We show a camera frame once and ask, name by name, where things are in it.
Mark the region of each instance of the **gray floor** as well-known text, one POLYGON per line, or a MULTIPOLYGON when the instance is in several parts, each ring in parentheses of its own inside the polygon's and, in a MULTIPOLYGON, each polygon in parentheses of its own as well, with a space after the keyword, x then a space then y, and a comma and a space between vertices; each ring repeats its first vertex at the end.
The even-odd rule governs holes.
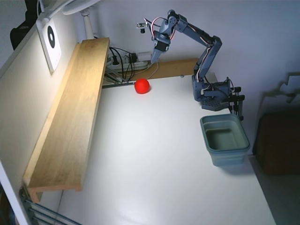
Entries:
POLYGON ((268 176, 255 157, 250 162, 277 225, 300 225, 300 175, 268 176))

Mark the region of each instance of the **white tabletop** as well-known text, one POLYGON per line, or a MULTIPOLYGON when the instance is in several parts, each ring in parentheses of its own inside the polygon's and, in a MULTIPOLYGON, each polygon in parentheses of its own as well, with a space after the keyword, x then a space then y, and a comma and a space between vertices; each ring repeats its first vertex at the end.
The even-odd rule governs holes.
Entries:
POLYGON ((215 167, 191 77, 102 91, 82 192, 60 213, 84 225, 275 225, 248 160, 215 167))

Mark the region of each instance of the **gray plastic bin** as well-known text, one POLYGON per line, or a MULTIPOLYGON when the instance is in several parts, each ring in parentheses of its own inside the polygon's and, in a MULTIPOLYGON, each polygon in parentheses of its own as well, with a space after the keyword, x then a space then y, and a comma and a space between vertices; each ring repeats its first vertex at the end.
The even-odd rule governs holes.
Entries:
POLYGON ((205 145, 215 166, 242 164, 249 140, 238 116, 205 116, 200 120, 205 145))

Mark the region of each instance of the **robotic arm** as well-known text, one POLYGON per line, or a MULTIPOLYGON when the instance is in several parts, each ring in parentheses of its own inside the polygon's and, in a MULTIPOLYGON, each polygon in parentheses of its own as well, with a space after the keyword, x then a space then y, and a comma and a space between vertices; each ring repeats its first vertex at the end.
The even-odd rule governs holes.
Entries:
POLYGON ((245 99, 244 95, 239 95, 240 87, 230 87, 231 80, 227 78, 223 82, 210 83, 206 79, 206 74, 214 61, 216 54, 222 46, 222 41, 219 37, 211 37, 203 30, 189 24, 187 19, 180 14, 176 14, 174 10, 168 12, 167 19, 157 17, 153 22, 138 23, 137 28, 141 29, 141 33, 145 33, 145 28, 149 27, 152 34, 152 41, 154 42, 154 51, 151 58, 151 63, 158 60, 162 53, 169 50, 171 40, 174 37, 175 31, 184 33, 198 43, 206 47, 205 51, 200 56, 194 67, 194 75, 192 76, 194 99, 201 102, 203 109, 219 111, 224 108, 229 108, 236 115, 242 116, 242 101, 245 99), (163 19, 159 31, 154 30, 157 19, 163 19))

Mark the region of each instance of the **wooden board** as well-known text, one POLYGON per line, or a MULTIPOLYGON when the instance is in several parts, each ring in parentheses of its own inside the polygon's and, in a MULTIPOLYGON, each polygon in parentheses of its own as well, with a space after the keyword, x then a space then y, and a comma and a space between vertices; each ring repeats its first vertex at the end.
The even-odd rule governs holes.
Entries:
MULTIPOLYGON (((157 72, 151 77, 151 79, 194 74, 194 66, 197 61, 198 59, 188 59, 170 62, 160 62, 158 64, 157 72)), ((157 65, 153 64, 152 67, 146 70, 145 72, 135 75, 132 80, 136 81, 140 78, 147 79, 155 72, 156 69, 157 65)))
POLYGON ((23 178, 34 202, 44 191, 82 189, 108 46, 102 38, 75 48, 23 178))

